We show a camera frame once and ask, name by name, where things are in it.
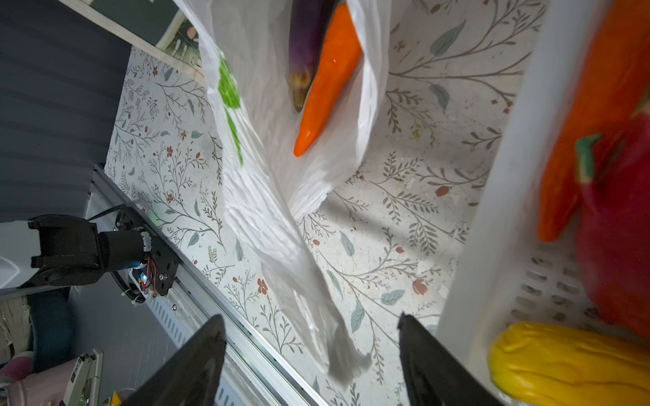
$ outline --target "dark gray wall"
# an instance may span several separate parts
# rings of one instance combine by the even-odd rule
[[[130,50],[57,0],[0,0],[0,222],[83,215]]]

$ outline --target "yellow object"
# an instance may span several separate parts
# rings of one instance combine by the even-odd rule
[[[492,381],[539,406],[650,405],[650,348],[541,323],[511,325],[492,343]]]
[[[120,400],[118,393],[113,392],[113,397],[110,399],[110,406],[120,406],[121,404],[122,401]]]

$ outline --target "floral tablecloth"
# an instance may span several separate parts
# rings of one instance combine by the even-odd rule
[[[437,325],[547,2],[404,0],[365,161],[299,222],[356,346],[349,387],[321,374],[273,281],[222,221],[221,144],[205,89],[133,49],[106,172],[334,405],[407,404],[397,320]]]

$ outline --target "purple eggplant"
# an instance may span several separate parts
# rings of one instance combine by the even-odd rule
[[[294,0],[289,29],[289,85],[297,112],[305,104],[320,50],[338,0]]]

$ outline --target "white plastic basket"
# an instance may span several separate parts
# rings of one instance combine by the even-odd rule
[[[597,320],[573,254],[575,223],[553,244],[536,236],[541,175],[609,4],[551,3],[436,333],[495,393],[487,352],[510,323],[532,320],[633,338]]]

